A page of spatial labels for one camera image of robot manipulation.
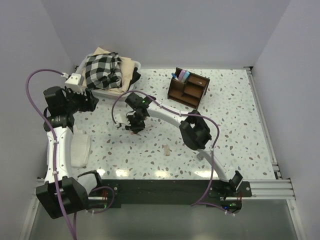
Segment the blue tip white pen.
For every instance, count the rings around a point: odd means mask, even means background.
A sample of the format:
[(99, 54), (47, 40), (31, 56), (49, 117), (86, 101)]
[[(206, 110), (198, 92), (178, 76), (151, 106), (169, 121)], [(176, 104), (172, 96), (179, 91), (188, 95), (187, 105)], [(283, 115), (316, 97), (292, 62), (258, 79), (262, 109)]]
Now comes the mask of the blue tip white pen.
[(171, 75), (176, 81), (179, 81), (178, 77), (174, 73), (172, 73)]

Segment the pink purple highlighter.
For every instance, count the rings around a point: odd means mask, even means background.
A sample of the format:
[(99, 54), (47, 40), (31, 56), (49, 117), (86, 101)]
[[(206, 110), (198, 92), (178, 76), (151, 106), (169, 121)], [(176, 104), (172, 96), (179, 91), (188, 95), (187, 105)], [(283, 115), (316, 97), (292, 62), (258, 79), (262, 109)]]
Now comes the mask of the pink purple highlighter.
[(178, 80), (181, 81), (185, 75), (186, 71), (183, 69), (180, 71), (179, 75), (178, 75)]

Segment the blue cap grey highlighter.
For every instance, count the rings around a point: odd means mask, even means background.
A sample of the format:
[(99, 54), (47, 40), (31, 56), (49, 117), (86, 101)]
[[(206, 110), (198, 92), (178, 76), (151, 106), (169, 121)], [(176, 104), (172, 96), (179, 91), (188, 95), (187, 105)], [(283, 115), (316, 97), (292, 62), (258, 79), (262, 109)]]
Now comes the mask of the blue cap grey highlighter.
[(186, 72), (184, 73), (181, 81), (182, 81), (183, 83), (185, 83), (189, 76), (190, 76), (190, 73), (189, 73), (188, 71), (186, 71)]

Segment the orange tip white pen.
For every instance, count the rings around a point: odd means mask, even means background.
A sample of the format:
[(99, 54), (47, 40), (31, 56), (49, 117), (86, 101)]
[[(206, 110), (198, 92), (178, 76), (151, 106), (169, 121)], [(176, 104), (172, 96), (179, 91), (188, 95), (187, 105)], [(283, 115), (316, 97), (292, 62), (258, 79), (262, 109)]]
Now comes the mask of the orange tip white pen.
[(146, 125), (146, 126), (145, 126), (145, 130), (149, 130), (149, 129), (151, 129), (152, 127), (153, 127), (152, 124)]

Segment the blue grey glue stick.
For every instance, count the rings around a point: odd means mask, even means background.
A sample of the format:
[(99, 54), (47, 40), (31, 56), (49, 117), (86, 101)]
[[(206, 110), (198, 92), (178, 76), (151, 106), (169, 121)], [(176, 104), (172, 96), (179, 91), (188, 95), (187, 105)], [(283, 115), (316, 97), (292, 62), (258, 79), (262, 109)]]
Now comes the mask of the blue grey glue stick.
[(197, 158), (201, 161), (201, 160), (203, 159), (203, 156), (200, 155), (200, 154), (198, 154), (198, 155), (197, 155)]

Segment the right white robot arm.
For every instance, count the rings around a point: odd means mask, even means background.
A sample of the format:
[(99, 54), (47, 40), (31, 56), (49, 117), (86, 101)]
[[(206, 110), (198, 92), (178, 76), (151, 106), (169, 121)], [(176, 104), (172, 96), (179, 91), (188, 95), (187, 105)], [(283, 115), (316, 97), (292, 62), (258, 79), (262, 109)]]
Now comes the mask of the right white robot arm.
[(201, 115), (197, 110), (191, 112), (177, 112), (172, 108), (156, 102), (156, 99), (147, 95), (142, 98), (131, 92), (125, 103), (133, 110), (132, 115), (128, 115), (125, 129), (134, 134), (144, 130), (145, 120), (148, 117), (163, 120), (177, 127), (180, 131), (183, 143), (189, 149), (199, 152), (215, 169), (217, 176), (223, 186), (223, 192), (230, 197), (235, 196), (241, 190), (243, 181), (242, 175), (230, 164), (220, 162), (213, 153), (215, 144), (218, 141), (220, 130), (217, 130), (216, 137), (212, 140), (211, 130), (205, 120), (218, 125), (210, 118)]

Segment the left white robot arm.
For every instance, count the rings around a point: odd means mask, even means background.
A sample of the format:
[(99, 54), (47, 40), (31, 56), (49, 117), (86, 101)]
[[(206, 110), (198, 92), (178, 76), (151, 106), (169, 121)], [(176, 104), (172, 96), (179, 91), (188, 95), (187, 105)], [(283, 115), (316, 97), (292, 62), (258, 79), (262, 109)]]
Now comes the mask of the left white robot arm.
[(52, 219), (78, 211), (88, 210), (92, 204), (89, 195), (99, 196), (104, 190), (101, 176), (96, 170), (72, 176), (72, 139), (74, 136), (74, 114), (93, 112), (98, 98), (91, 89), (76, 93), (71, 88), (53, 86), (46, 89), (44, 98), (50, 113), (43, 124), (47, 133), (47, 172), (44, 184), (36, 188), (36, 196)]

